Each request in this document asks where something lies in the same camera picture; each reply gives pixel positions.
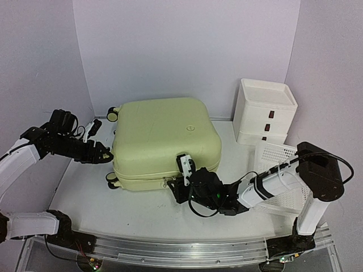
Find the gray wall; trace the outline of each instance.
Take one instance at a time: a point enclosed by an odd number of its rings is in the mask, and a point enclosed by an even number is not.
[[[0,1],[0,154],[54,109],[94,114],[79,55],[71,0]],[[69,159],[46,157],[8,190],[0,209],[43,211]],[[21,241],[0,244],[0,271],[13,271]]]
[[[284,82],[300,0],[74,0],[96,116],[193,96],[230,118],[238,79]]]
[[[363,271],[362,11],[362,1],[302,0],[286,79],[299,103],[288,143],[310,141],[356,170],[326,212],[343,269],[350,272]]]

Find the table surface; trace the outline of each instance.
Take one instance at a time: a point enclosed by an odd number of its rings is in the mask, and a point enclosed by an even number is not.
[[[111,147],[115,123],[101,120],[97,136]],[[254,146],[236,143],[232,122],[213,121],[222,139],[222,159],[217,171],[224,183],[232,183],[252,170]],[[81,164],[71,161],[50,204],[72,220],[72,229],[133,239],[216,241],[275,237],[291,233],[294,218],[248,211],[237,216],[218,214],[201,218],[188,204],[175,202],[169,189],[147,192],[111,190],[105,176],[112,163]],[[247,180],[240,186],[246,186]],[[212,211],[194,203],[203,214]]]

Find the black cable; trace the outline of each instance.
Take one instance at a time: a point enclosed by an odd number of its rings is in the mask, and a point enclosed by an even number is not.
[[[241,177],[238,181],[240,181],[241,179],[243,179],[244,177],[246,177],[248,174],[250,174],[250,173],[254,173],[254,174],[256,174],[256,176],[258,176],[259,174],[257,174],[257,172],[255,172],[255,171],[249,171],[249,172],[247,172],[243,177]],[[191,187],[191,189],[190,189],[190,191],[189,191],[189,197],[188,197],[188,205],[189,205],[189,208],[191,209],[191,211],[194,213],[194,214],[196,214],[196,215],[198,215],[199,217],[203,217],[203,218],[208,218],[208,217],[212,217],[212,216],[215,216],[216,214],[218,214],[219,213],[219,211],[220,211],[220,209],[221,209],[221,207],[223,207],[223,204],[226,202],[226,200],[227,200],[227,198],[228,198],[228,196],[229,196],[229,194],[230,194],[230,191],[231,191],[231,189],[232,188],[230,188],[229,189],[229,191],[227,192],[227,194],[226,194],[226,197],[225,197],[225,199],[223,200],[223,202],[222,202],[222,204],[219,206],[219,208],[214,212],[214,213],[212,213],[211,215],[203,215],[203,214],[200,214],[199,212],[197,212],[195,209],[194,209],[194,207],[192,206],[192,196],[193,196],[193,191],[194,191],[194,188],[193,188],[193,186],[192,186],[192,184],[190,183],[190,187]]]
[[[51,252],[50,249],[49,249],[49,247],[48,247],[47,237],[45,235],[44,235],[44,242],[45,242],[45,247],[47,248],[47,250],[50,253],[50,255],[52,255],[53,257],[58,258],[58,259],[61,259],[61,260],[64,260],[64,261],[77,262],[77,260],[63,258],[63,257],[57,256],[53,252]]]
[[[326,153],[326,152],[313,152],[313,153],[304,154],[304,155],[299,156],[296,159],[293,159],[292,161],[290,161],[290,164],[293,164],[293,163],[295,163],[295,162],[297,162],[299,160],[303,160],[303,159],[308,158],[308,157],[317,157],[317,156],[334,158],[334,159],[336,159],[336,160],[344,163],[349,168],[349,170],[351,170],[351,175],[346,180],[343,181],[343,184],[346,184],[349,180],[351,180],[353,178],[353,176],[354,176],[354,169],[350,165],[349,162],[347,162],[346,160],[344,160],[341,157],[338,157],[336,155],[333,155],[333,154],[330,154],[330,153]]]
[[[11,153],[15,152],[16,150],[18,150],[19,148],[22,148],[24,146],[30,146],[32,145],[31,142],[28,142],[28,143],[24,143],[24,144],[21,144],[20,146],[17,146],[17,147],[14,147],[12,150],[10,150],[8,153],[5,153],[4,155],[2,155],[2,157],[0,158],[0,162],[5,159],[7,156],[11,155]]]

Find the white basket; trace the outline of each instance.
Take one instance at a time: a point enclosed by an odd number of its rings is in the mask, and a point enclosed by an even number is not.
[[[295,152],[296,148],[292,146],[260,142],[256,145],[254,170],[257,173],[269,170],[284,162]],[[259,203],[253,209],[283,216],[297,216],[300,214],[309,192],[308,187],[287,191]]]

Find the pale green suitcase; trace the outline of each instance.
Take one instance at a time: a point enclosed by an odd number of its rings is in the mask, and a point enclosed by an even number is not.
[[[190,154],[197,169],[217,170],[221,139],[200,100],[137,101],[114,111],[118,120],[112,145],[113,169],[122,188],[167,188],[168,180],[181,176],[176,163],[180,154]]]

